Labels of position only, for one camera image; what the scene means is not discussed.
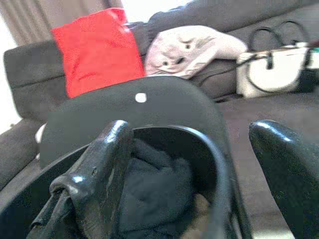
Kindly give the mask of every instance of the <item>gray couch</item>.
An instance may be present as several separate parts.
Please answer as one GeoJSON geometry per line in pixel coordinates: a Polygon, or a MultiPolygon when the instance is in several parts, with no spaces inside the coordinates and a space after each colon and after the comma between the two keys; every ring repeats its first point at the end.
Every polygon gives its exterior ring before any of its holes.
{"type": "MultiPolygon", "coordinates": [[[[273,27],[287,19],[303,24],[311,40],[319,39],[318,0],[197,0],[168,12],[159,12],[148,23],[128,26],[144,60],[155,36],[183,25],[206,25],[234,35],[247,43],[249,34],[260,26],[273,27]]],[[[282,29],[284,40],[302,40],[295,27],[282,29]]],[[[271,49],[275,42],[267,34],[256,39],[257,49],[271,49]]],[[[7,78],[21,122],[0,135],[0,201],[12,198],[41,168],[34,135],[68,97],[62,58],[53,41],[18,47],[4,54],[7,78]]],[[[234,61],[214,60],[203,73],[228,69],[234,61]]],[[[229,131],[229,139],[246,211],[256,237],[291,238],[248,139],[248,125],[261,119],[277,120],[319,143],[319,96],[316,93],[280,95],[258,99],[237,99],[236,72],[209,78],[202,89],[218,99],[229,131]]],[[[205,74],[195,76],[196,85],[205,74]]]]}

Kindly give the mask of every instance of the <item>white dot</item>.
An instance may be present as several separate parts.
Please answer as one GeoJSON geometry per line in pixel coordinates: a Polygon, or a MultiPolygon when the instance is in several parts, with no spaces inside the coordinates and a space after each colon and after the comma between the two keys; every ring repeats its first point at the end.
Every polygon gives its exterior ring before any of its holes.
{"type": "Polygon", "coordinates": [[[135,95],[135,100],[138,102],[138,103],[145,103],[147,101],[147,96],[145,93],[137,93],[135,95]]]}

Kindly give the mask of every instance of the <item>purse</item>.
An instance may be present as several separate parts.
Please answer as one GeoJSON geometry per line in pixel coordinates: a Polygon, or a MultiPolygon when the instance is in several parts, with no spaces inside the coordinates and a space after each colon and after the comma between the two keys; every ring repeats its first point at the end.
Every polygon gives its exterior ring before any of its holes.
{"type": "MultiPolygon", "coordinates": [[[[308,34],[294,21],[303,32],[308,34]]],[[[262,97],[285,92],[311,92],[314,90],[319,69],[318,51],[306,42],[285,45],[281,36],[269,27],[256,29],[250,36],[249,52],[242,53],[237,59],[237,94],[245,98],[262,97]],[[270,51],[256,52],[254,38],[260,31],[274,36],[280,47],[270,51]]]]}

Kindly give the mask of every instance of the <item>chair armrest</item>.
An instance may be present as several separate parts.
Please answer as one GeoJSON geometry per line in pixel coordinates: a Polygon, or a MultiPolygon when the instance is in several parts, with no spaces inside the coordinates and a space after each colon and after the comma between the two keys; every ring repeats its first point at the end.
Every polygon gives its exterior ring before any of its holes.
{"type": "Polygon", "coordinates": [[[41,122],[23,119],[0,135],[0,190],[38,153],[34,135],[41,122]]]}

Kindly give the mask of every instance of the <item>beige curtain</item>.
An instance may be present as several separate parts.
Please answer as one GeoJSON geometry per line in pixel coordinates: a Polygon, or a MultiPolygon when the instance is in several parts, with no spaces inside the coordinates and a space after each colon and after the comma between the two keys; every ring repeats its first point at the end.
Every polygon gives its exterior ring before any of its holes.
{"type": "Polygon", "coordinates": [[[120,6],[120,0],[0,0],[0,12],[18,45],[49,40],[50,30],[120,6]]]}

